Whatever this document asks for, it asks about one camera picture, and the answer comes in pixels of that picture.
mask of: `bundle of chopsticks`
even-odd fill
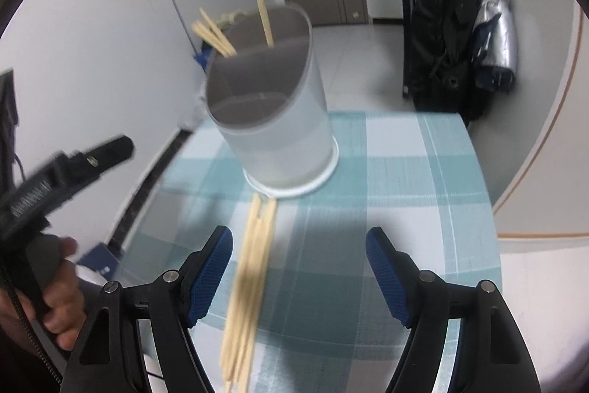
[[[255,333],[274,239],[276,206],[276,199],[270,199],[264,206],[258,194],[254,194],[251,202],[219,359],[226,393],[234,384],[238,385],[238,393],[246,393],[248,389]]]
[[[272,37],[272,30],[270,29],[270,18],[268,16],[268,9],[264,0],[256,0],[258,10],[260,11],[261,24],[264,28],[264,35],[266,36],[266,43],[268,47],[274,47],[274,38]],[[223,34],[222,30],[219,29],[216,23],[208,17],[204,9],[200,9],[200,14],[204,21],[208,24],[205,26],[201,21],[196,21],[192,24],[192,30],[195,34],[200,36],[206,41],[211,47],[223,57],[232,57],[237,55],[235,48],[229,42],[228,38]]]

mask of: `container base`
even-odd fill
[[[313,190],[316,190],[317,188],[321,187],[321,185],[328,181],[329,177],[331,177],[332,173],[334,173],[335,167],[338,166],[339,147],[337,141],[335,140],[335,137],[332,138],[334,140],[334,147],[332,149],[332,156],[329,159],[329,163],[327,164],[325,169],[310,182],[307,182],[302,185],[297,185],[296,187],[273,188],[267,187],[261,182],[258,182],[255,178],[248,175],[245,169],[243,170],[243,175],[245,176],[247,183],[250,184],[255,190],[273,199],[291,199],[293,197],[308,194],[309,192],[312,192]]]

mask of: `table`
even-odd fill
[[[385,391],[407,338],[364,254],[375,225],[417,266],[447,281],[501,285],[493,214],[457,115],[331,113],[338,167],[322,188],[279,202],[250,391]],[[210,121],[166,170],[118,272],[153,281],[178,268],[218,224],[234,252],[208,315],[191,331],[217,392],[225,313],[252,189]],[[436,389],[446,391],[458,320],[448,329]]]

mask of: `white container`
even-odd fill
[[[269,17],[273,48],[258,14],[226,33],[237,56],[211,58],[207,107],[247,181],[271,197],[294,197],[329,178],[338,146],[308,16],[288,4],[271,8]]]

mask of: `finger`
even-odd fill
[[[80,279],[75,274],[75,267],[71,262],[64,260],[55,273],[53,281],[43,291],[43,299],[50,308],[71,303],[76,296],[82,294],[78,290]]]
[[[60,334],[72,328],[81,328],[86,316],[79,305],[69,304],[50,311],[43,324],[51,333]]]
[[[61,258],[71,257],[78,251],[78,242],[72,237],[63,237],[60,244]]]
[[[31,304],[31,301],[23,295],[21,292],[17,292],[18,299],[21,301],[22,309],[25,311],[25,315],[29,321],[35,318],[35,309]],[[0,315],[8,316],[18,320],[18,315],[14,310],[13,303],[10,301],[10,297],[6,290],[0,289]]]
[[[64,331],[57,336],[57,344],[63,350],[72,351],[79,334],[80,328],[71,328],[70,330]]]

